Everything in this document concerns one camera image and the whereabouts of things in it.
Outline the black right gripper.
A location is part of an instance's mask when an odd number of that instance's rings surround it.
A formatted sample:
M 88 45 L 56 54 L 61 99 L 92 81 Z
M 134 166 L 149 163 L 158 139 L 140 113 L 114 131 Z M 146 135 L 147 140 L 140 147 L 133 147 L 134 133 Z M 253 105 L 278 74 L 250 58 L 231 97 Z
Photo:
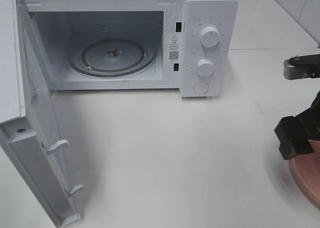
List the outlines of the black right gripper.
M 320 92 L 317 93 L 310 108 L 296 117 L 283 117 L 274 129 L 280 141 L 279 151 L 284 160 L 311 154 L 315 150 L 310 140 L 320 140 Z

